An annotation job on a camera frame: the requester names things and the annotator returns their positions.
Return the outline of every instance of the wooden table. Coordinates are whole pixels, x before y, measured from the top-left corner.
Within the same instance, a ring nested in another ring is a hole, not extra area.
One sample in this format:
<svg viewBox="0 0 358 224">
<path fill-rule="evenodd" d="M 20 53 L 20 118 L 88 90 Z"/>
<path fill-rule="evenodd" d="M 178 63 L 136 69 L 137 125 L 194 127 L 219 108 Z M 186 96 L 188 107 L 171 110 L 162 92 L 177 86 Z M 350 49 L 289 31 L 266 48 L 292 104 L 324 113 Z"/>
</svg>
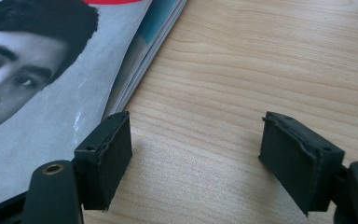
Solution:
<svg viewBox="0 0 358 224">
<path fill-rule="evenodd" d="M 333 223 L 257 156 L 274 111 L 358 161 L 358 1 L 188 0 L 126 109 L 133 158 L 86 223 Z"/>
</svg>

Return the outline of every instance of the eyebrow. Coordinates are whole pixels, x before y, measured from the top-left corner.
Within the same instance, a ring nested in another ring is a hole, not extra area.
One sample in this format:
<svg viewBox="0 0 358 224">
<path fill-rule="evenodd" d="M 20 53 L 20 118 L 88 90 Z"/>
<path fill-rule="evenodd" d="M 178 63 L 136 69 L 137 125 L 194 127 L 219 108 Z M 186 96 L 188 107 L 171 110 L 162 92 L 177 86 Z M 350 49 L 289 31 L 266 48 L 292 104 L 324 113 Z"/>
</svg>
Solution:
<svg viewBox="0 0 358 224">
<path fill-rule="evenodd" d="M 2 45 L 0 45 L 0 55 L 4 56 L 5 58 L 8 58 L 12 62 L 19 59 L 19 56 L 15 52 Z"/>
</svg>

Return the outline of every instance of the stack of magazines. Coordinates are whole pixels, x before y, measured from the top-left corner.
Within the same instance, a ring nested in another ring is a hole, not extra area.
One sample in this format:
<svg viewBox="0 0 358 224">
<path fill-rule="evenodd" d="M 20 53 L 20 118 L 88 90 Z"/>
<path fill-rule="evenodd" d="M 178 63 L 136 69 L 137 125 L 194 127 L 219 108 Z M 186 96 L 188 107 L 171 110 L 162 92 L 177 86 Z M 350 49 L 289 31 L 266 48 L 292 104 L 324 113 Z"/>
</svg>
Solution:
<svg viewBox="0 0 358 224">
<path fill-rule="evenodd" d="M 0 203 L 123 110 L 186 0 L 0 0 Z"/>
</svg>

